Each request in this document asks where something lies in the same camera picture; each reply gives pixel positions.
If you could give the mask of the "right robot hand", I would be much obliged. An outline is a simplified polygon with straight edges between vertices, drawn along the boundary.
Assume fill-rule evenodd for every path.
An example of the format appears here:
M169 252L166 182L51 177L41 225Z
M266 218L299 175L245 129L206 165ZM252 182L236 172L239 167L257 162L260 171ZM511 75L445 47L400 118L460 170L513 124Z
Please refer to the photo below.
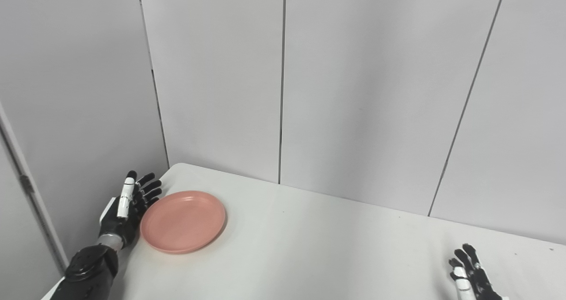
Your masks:
M450 276L455 283L459 300L508 300L493 289L484 270L477 250L468 243L454 251L454 258L448 260L451 266Z

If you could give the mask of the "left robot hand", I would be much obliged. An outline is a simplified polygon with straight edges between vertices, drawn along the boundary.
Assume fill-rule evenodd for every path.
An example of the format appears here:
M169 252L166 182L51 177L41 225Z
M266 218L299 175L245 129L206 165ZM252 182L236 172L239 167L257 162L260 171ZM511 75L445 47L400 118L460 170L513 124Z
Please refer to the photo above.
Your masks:
M138 178L136 171L129 171L120 194L111 198L99 218L97 243L115 251L132 244L143 216L162 194L161 185L155 173Z

